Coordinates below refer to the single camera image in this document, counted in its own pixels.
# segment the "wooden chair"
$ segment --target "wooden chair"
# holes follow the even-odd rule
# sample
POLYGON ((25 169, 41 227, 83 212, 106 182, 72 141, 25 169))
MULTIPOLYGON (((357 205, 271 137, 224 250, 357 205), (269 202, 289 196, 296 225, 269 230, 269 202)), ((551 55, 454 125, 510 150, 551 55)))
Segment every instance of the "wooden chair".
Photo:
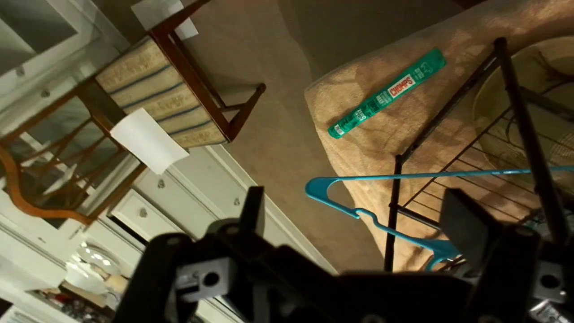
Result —
POLYGON ((92 225, 145 169, 117 173, 129 157, 108 133, 119 110, 95 110, 90 96, 83 85, 0 139, 6 193, 22 212, 92 225))
POLYGON ((232 142, 266 85, 248 103, 228 107, 176 35, 206 0, 196 0, 147 33, 147 38, 95 76, 110 98, 131 114, 147 114, 181 146, 232 142))

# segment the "metal rod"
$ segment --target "metal rod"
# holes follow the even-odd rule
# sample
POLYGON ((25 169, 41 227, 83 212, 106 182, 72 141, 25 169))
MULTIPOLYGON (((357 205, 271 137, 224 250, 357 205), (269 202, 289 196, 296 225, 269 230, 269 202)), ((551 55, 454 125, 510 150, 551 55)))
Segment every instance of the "metal rod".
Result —
POLYGON ((571 239, 571 230, 569 230, 567 220, 563 216, 563 209, 558 200, 551 173, 545 166, 545 159, 540 150, 533 121, 526 110, 524 99, 520 98, 519 80, 517 80, 511 58, 508 55, 508 46, 506 46, 504 38, 495 40, 495 55, 501 60, 506 92, 508 92, 511 108, 515 110, 515 119, 519 125, 522 146, 524 146, 528 162, 533 169, 537 194, 540 196, 542 211, 544 211, 545 220, 549 223, 553 241, 558 247, 565 247, 571 239))
MULTIPOLYGON (((508 114, 510 110, 504 110, 488 128, 485 128, 481 133, 477 133, 474 137, 472 142, 468 142, 440 173, 445 173, 449 168, 452 168, 476 142, 481 141, 481 137, 485 133, 488 133, 501 119, 504 119, 504 116, 508 114)), ((436 178, 432 178, 431 182, 427 182, 416 194, 411 196, 411 200, 406 203, 409 205, 411 202, 415 202, 418 198, 418 194, 422 194, 436 178)))
POLYGON ((422 216, 422 214, 418 214, 418 212, 415 212, 411 209, 406 209, 406 207, 400 207, 400 205, 397 209, 398 209, 398 212, 402 216, 406 216, 406 218, 409 218, 409 220, 413 220, 413 221, 416 221, 420 225, 425 225, 425 227, 434 229, 434 230, 441 230, 441 227, 436 221, 432 221, 432 220, 429 220, 429 218, 425 218, 425 216, 422 216))
MULTIPOLYGON (((395 175, 402 175, 402 157, 395 157, 395 175)), ((400 178, 393 180, 393 193, 389 203, 389 221, 388 229, 397 230, 397 218, 398 218, 398 198, 400 198, 400 178)), ((388 247, 384 252, 384 272, 393 273, 395 264, 395 236, 388 236, 388 247)))
POLYGON ((547 98, 542 98, 540 94, 531 92, 528 89, 519 87, 519 90, 520 90, 520 96, 526 101, 533 103, 537 108, 545 110, 549 114, 554 114, 563 121, 574 123, 574 114, 567 107, 563 107, 563 105, 560 105, 556 101, 551 101, 547 98))
POLYGON ((404 151, 402 159, 409 160, 411 155, 422 146, 431 133, 443 123, 447 114, 456 107, 456 103, 467 96, 472 87, 481 81, 485 76, 488 76, 492 71, 497 69, 497 58, 492 53, 479 67, 477 71, 467 80, 467 83, 447 101, 447 105, 434 116, 434 119, 416 135, 416 139, 411 142, 411 146, 404 151))
POLYGON ((239 225, 246 230, 253 230, 258 236, 264 234, 264 221, 266 221, 266 191, 264 187, 250 187, 244 209, 239 216, 239 225))

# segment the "floor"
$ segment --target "floor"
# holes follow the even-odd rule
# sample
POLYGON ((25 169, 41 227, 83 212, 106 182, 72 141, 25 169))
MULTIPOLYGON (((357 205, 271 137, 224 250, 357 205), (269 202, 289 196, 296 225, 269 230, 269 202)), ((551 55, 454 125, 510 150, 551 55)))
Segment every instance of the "floor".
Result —
MULTIPOLYGON (((144 35, 129 11, 137 0, 95 2, 128 40, 144 35)), ((382 257, 361 221, 303 194, 311 178, 334 173, 303 90, 328 71, 459 11, 452 0, 212 0, 194 17, 201 35, 190 49, 217 89, 267 85, 230 153, 341 272, 382 270, 382 257)), ((336 198, 352 205, 346 193, 336 198)))

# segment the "drying rack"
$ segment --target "drying rack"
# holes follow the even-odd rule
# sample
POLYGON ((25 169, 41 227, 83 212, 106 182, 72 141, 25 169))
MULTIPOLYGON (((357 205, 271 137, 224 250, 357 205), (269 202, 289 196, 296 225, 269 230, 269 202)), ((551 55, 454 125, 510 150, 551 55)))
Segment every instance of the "drying rack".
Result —
MULTIPOLYGON (((497 67, 501 67, 502 76, 504 76, 504 85, 508 90, 508 98, 511 103, 511 108, 502 112, 490 126, 486 126, 483 132, 479 132, 476 135, 476 139, 467 144, 467 148, 463 148, 459 151, 459 155, 456 159, 452 159, 440 173, 449 173, 449 171, 461 171, 461 168, 465 168, 467 171, 483 171, 486 166, 479 166, 477 160, 492 160, 497 157, 488 157, 488 153, 485 153, 481 150, 479 141, 483 137, 495 137, 492 133, 492 130, 499 125, 499 123, 510 123, 511 119, 517 121, 519 130, 520 130, 520 137, 522 137, 522 146, 520 150, 526 151, 528 155, 528 162, 531 166, 531 173, 533 178, 537 182, 537 193, 529 187, 529 186, 520 186, 517 182, 508 182, 508 186, 511 186, 511 191, 515 191, 515 194, 519 194, 524 202, 537 202, 540 198, 540 205, 544 214, 551 214, 547 216, 547 223, 549 223, 549 230, 553 234, 553 239, 558 245, 565 245, 567 238, 569 238, 569 227, 565 223, 563 218, 563 211, 558 200, 558 193, 553 186, 549 169, 547 169, 547 162, 542 155, 540 144, 538 144, 538 135, 533 128, 531 117, 528 114, 526 103, 533 103, 537 105, 537 108, 542 108, 549 114, 554 114, 569 123, 574 121, 574 114, 554 103, 549 101, 538 94, 533 94, 526 89, 520 89, 520 85, 517 83, 517 76, 513 71, 513 63, 511 58, 508 55, 506 49, 506 40, 499 38, 493 44, 493 53, 477 67, 477 71, 468 78, 468 81, 450 98, 450 101, 447 101, 447 105, 431 119, 431 123, 425 125, 425 128, 415 137, 415 141, 407 146, 407 150, 402 155, 395 157, 395 177, 398 177, 397 180, 393 180, 393 191, 391 191, 391 203, 389 203, 389 220, 388 220, 388 229, 397 230, 397 220, 398 214, 418 221, 429 229, 440 230, 440 225, 432 220, 429 220, 427 216, 422 216, 422 212, 418 212, 420 209, 429 209, 431 212, 440 212, 432 211, 432 203, 418 203, 422 198, 425 198, 427 202, 432 200, 436 205, 441 205, 441 191, 449 189, 449 186, 445 186, 441 182, 440 177, 431 178, 418 193, 415 193, 406 203, 400 203, 400 187, 402 187, 402 180, 400 175, 404 171, 404 166, 409 162, 409 159, 416 153, 416 150, 420 146, 424 146, 424 142, 440 128, 440 125, 445 121, 445 117, 454 110, 456 103, 465 98, 477 83, 481 83, 483 80, 486 80, 486 76, 490 76, 497 67)), ((504 162, 501 160, 501 164, 506 164, 510 168, 520 168, 520 166, 513 166, 511 162, 504 162)), ((492 177, 490 180, 485 178, 459 178, 459 184, 463 187, 472 187, 476 191, 490 191, 488 186, 493 186, 493 182, 504 182, 502 178, 492 177)), ((519 203, 517 200, 510 198, 510 194, 501 194, 499 200, 508 200, 510 203, 519 203)), ((510 218, 513 220, 513 214, 493 214, 499 218, 510 218)), ((395 236, 388 236, 388 243, 386 243, 386 257, 384 257, 384 270, 388 273, 393 272, 393 263, 395 263, 395 236)))

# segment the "white paper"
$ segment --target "white paper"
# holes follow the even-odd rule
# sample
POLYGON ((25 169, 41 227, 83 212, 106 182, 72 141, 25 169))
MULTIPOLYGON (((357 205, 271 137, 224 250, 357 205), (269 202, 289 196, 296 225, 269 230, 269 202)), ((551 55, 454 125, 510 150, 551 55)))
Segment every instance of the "white paper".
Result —
POLYGON ((156 175, 189 157, 144 108, 122 119, 111 137, 156 175))
MULTIPOLYGON (((167 20, 181 10, 181 0, 142 0, 131 6, 131 11, 137 15, 145 31, 149 31, 151 28, 158 26, 160 22, 167 20)), ((199 35, 192 20, 183 22, 176 29, 176 33, 181 40, 189 40, 199 35)))

